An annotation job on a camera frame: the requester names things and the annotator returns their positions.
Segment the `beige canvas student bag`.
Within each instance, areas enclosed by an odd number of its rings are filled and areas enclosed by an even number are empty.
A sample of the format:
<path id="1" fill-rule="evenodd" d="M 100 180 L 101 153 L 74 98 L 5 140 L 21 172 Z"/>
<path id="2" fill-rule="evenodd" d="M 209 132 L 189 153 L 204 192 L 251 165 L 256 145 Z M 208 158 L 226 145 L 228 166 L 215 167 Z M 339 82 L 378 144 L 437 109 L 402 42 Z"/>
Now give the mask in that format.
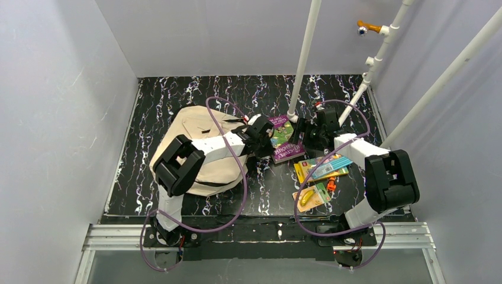
<path id="1" fill-rule="evenodd" d="M 204 106 L 181 108 L 150 161 L 162 197 L 211 196 L 245 180 L 241 118 Z"/>

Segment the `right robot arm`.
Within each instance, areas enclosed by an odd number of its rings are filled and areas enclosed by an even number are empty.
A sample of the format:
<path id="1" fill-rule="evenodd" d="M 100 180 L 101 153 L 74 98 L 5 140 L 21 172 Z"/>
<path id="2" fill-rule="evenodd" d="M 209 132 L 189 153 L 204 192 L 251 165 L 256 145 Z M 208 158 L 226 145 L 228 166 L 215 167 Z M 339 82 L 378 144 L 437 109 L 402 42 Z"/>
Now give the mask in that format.
<path id="1" fill-rule="evenodd" d="M 347 157 L 365 172 L 365 197 L 338 219 L 338 228 L 316 237 L 335 237 L 362 230 L 381 217 L 415 204 L 420 199 L 419 187 L 404 150 L 388 150 L 375 146 L 362 135 L 342 130 L 333 109 L 316 111 L 310 120 L 300 118 L 290 139 L 312 150 L 329 149 Z"/>

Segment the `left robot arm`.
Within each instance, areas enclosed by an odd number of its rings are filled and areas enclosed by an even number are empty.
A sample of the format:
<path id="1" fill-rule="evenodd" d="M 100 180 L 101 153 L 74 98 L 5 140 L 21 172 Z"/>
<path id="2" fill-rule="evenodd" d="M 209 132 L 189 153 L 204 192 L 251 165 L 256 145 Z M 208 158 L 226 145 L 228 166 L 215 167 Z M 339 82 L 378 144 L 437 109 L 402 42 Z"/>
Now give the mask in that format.
<path id="1" fill-rule="evenodd" d="M 179 227 L 206 233 L 206 229 L 183 224 L 184 196 L 216 195 L 240 183 L 247 190 L 246 162 L 250 156 L 268 157 L 273 153 L 273 132 L 273 124 L 263 115 L 251 119 L 222 113 L 175 118 L 150 163 L 159 187 L 152 227 L 165 240 Z"/>

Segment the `purple treehouse book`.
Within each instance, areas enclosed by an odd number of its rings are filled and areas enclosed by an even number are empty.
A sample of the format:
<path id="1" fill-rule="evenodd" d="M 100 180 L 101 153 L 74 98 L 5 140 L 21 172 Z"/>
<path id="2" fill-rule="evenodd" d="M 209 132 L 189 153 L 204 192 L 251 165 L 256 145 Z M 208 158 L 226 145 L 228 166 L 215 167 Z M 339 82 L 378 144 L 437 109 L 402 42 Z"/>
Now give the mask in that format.
<path id="1" fill-rule="evenodd" d="M 294 126 L 286 115 L 271 117 L 269 121 L 273 124 L 271 143 L 275 149 L 272 155 L 275 164 L 286 162 L 305 154 L 303 145 L 300 142 L 297 144 L 290 142 Z"/>

